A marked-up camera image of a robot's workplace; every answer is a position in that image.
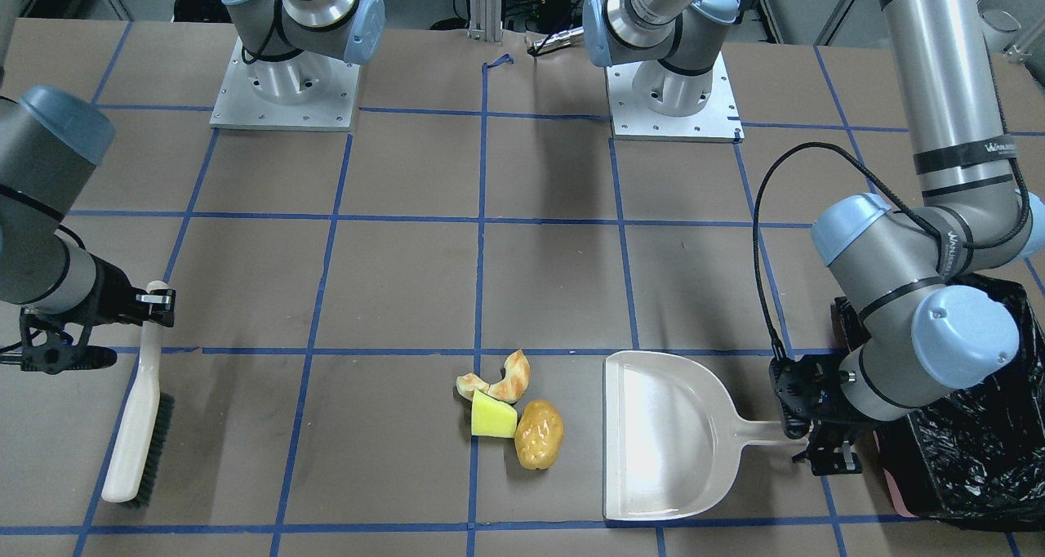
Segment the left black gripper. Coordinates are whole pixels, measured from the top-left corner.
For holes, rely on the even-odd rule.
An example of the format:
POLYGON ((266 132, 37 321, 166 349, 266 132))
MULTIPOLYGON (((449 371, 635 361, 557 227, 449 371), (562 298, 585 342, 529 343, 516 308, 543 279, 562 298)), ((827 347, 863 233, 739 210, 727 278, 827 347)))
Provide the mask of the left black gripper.
POLYGON ((806 354, 770 359, 770 378, 780 400, 783 428, 791 440, 806 440, 792 461, 805 461, 814 475, 857 475, 863 471, 855 440, 865 433, 865 416, 852 407, 841 386, 843 354, 806 354))

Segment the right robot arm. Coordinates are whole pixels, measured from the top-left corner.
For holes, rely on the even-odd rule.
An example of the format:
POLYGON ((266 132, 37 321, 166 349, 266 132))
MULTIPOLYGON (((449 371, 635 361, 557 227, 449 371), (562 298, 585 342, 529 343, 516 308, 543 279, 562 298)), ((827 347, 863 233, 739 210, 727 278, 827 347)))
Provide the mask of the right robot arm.
MULTIPOLYGON (((210 125, 347 131, 361 67, 387 26, 385 0, 220 0, 238 32, 210 125)), ((55 375, 118 359, 91 344, 104 325, 171 327, 173 291, 135 286, 66 226, 115 127, 94 105, 50 85, 2 99, 2 300, 19 335, 2 363, 55 375)))

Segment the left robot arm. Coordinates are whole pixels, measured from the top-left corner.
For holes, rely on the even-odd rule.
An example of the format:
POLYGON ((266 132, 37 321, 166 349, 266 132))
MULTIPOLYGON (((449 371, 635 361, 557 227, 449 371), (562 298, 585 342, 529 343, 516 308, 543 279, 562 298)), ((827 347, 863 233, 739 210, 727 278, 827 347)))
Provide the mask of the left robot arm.
POLYGON ((749 258, 781 417, 739 415, 727 387, 696 361, 624 351, 608 359, 606 460, 638 474, 694 444, 738 467, 750 446, 805 444, 818 475, 857 474, 852 441, 949 394, 980 385, 1016 358, 1015 319, 958 279, 1041 251, 1043 203, 1027 189, 994 86, 976 0, 878 0, 912 141, 922 206, 903 203, 854 155, 825 141, 876 186, 845 198, 811 227, 821 263, 869 338, 840 355, 789 359, 763 287, 760 203, 749 258))

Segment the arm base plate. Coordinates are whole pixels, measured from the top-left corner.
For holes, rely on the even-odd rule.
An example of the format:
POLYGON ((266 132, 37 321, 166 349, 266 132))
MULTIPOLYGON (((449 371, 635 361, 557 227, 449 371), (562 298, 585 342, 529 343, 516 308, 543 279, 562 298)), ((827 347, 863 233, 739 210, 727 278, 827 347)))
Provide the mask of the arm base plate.
POLYGON ((645 61, 604 69, 617 140, 740 143, 745 131, 720 52, 698 76, 645 61))
POLYGON ((283 62, 245 61, 236 40, 211 111, 210 127, 351 132, 361 65, 302 52, 283 62))

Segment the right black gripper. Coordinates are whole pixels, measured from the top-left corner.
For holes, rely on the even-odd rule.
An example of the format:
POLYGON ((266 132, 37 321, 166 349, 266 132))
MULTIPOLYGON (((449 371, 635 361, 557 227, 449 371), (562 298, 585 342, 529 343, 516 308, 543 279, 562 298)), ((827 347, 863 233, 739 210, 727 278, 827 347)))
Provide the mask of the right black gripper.
POLYGON ((116 266, 98 266, 96 271, 94 286, 72 309, 57 314, 21 310, 20 341, 3 346, 4 366, 48 375, 109 368, 118 355, 107 346, 90 344, 94 328, 112 323, 175 326, 175 289, 134 287, 116 266))

